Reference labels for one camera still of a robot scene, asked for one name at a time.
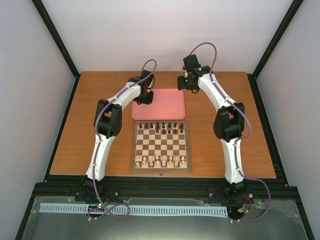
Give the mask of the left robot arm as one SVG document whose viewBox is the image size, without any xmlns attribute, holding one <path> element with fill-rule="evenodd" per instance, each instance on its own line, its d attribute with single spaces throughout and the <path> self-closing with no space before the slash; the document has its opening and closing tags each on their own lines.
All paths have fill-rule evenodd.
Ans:
<svg viewBox="0 0 320 240">
<path fill-rule="evenodd" d="M 150 85 L 154 79 L 151 71 L 143 70 L 138 77 L 131 77 L 125 86 L 109 99 L 97 103 L 93 127 L 95 143 L 90 164 L 85 174 L 83 186 L 92 201 L 103 198 L 104 188 L 99 185 L 105 177 L 105 168 L 111 146 L 122 129 L 122 113 L 132 101 L 151 104 L 153 92 Z"/>
</svg>

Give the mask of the dark king chess piece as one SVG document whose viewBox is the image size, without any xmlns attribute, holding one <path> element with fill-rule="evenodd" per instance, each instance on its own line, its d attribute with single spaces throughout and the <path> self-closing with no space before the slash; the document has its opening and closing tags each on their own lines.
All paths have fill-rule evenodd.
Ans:
<svg viewBox="0 0 320 240">
<path fill-rule="evenodd" d="M 158 121 L 156 122 L 155 129 L 156 130 L 160 129 L 160 123 Z"/>
</svg>

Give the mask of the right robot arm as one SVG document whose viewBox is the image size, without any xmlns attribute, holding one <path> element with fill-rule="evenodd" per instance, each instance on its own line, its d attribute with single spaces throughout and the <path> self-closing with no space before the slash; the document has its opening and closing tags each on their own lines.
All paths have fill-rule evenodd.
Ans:
<svg viewBox="0 0 320 240">
<path fill-rule="evenodd" d="M 245 192 L 241 158 L 241 137 L 245 129 L 244 105 L 235 102 L 227 94 L 211 68 L 202 66 L 195 54 L 183 59 L 182 69 L 185 74 L 177 78 L 178 89 L 195 93 L 202 90 L 216 110 L 213 131 L 222 144 L 224 154 L 224 197 L 229 202 L 235 202 Z"/>
</svg>

